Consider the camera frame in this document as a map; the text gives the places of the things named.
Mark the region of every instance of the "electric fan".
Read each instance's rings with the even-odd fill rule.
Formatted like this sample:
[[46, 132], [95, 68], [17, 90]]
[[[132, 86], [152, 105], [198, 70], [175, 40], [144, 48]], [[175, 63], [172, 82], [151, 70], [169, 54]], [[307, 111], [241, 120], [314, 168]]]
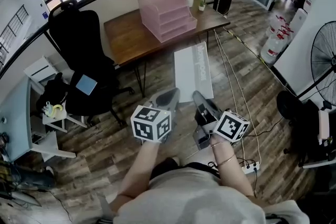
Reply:
[[299, 98], [314, 87], [322, 98], [331, 105], [336, 105], [336, 21], [323, 25], [315, 36], [311, 48], [311, 73], [314, 83], [296, 98], [283, 91], [277, 97], [279, 112], [286, 119], [293, 114], [292, 109], [299, 109]]

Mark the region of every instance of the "white shirt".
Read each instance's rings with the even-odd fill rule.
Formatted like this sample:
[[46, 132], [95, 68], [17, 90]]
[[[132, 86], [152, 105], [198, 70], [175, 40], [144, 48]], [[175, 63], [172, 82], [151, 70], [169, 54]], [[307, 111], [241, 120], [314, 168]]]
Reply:
[[289, 224], [308, 224], [309, 218], [293, 200], [264, 209], [235, 189], [219, 185], [210, 173], [177, 169], [154, 178], [149, 190], [124, 204], [113, 219], [115, 224], [269, 224], [275, 214]]

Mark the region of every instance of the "wooden desk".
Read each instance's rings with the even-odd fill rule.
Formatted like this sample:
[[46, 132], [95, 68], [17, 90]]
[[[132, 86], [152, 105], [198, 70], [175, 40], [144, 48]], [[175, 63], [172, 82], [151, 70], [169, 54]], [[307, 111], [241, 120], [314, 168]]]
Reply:
[[[172, 46], [179, 41], [202, 33], [208, 34], [210, 30], [230, 24], [226, 18], [209, 6], [206, 6], [203, 12], [199, 11], [199, 4], [200, 0], [195, 0], [193, 7], [191, 7], [191, 13], [197, 19], [197, 27], [163, 43], [160, 43], [142, 24], [138, 9], [104, 23], [105, 32], [115, 62], [119, 66], [124, 66], [153, 52]], [[144, 96], [145, 85], [143, 87], [141, 85], [138, 67], [134, 71]]]

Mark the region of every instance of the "white wall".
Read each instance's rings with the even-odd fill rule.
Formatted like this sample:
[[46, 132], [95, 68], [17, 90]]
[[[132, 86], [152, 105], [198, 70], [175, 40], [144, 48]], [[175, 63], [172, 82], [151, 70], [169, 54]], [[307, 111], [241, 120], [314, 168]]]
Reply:
[[9, 67], [9, 69], [1, 78], [0, 103], [4, 101], [10, 91], [25, 76], [23, 70], [40, 59], [42, 55], [46, 56], [59, 71], [62, 71], [58, 65], [61, 63], [64, 67], [64, 60], [56, 51], [56, 49], [51, 45], [46, 36], [42, 34], [23, 51], [23, 53], [15, 60], [15, 62]]
[[[102, 46], [107, 56], [111, 57], [111, 52], [105, 35], [104, 22], [137, 8], [139, 8], [138, 0], [97, 0], [81, 9], [91, 9], [97, 12], [100, 20]], [[66, 79], [70, 80], [72, 72], [68, 65], [45, 35], [41, 35], [23, 51], [0, 79], [0, 103], [6, 98], [11, 89], [25, 76], [23, 70], [43, 55], [49, 59], [58, 71], [64, 74]]]
[[99, 16], [101, 44], [105, 55], [113, 59], [105, 34], [104, 23], [125, 13], [138, 9], [138, 0], [97, 0], [81, 10], [94, 10]]
[[[335, 0], [315, 0], [311, 11], [294, 40], [274, 65], [287, 80], [296, 94], [300, 94], [313, 84], [310, 67], [310, 52], [318, 30], [327, 22], [336, 20]], [[301, 99], [316, 92], [312, 89]], [[322, 107], [322, 97], [316, 93], [310, 98], [316, 105]]]
[[44, 0], [16, 0], [21, 5], [25, 5], [27, 13], [32, 17], [32, 28], [37, 31], [41, 26], [48, 22], [43, 18], [43, 13], [49, 14], [49, 10]]
[[16, 0], [3, 0], [0, 3], [0, 34], [9, 23], [10, 19], [19, 10], [20, 4]]

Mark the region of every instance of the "shoe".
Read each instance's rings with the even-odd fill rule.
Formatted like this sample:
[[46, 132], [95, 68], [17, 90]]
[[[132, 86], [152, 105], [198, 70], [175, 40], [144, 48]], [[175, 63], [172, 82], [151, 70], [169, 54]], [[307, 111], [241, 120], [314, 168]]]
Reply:
[[180, 166], [180, 158], [177, 156], [172, 157], [172, 159], [177, 163], [178, 166]]
[[54, 170], [50, 166], [47, 166], [46, 170], [49, 171], [49, 172], [51, 172], [53, 174], [53, 176], [55, 176], [55, 172], [54, 172]]

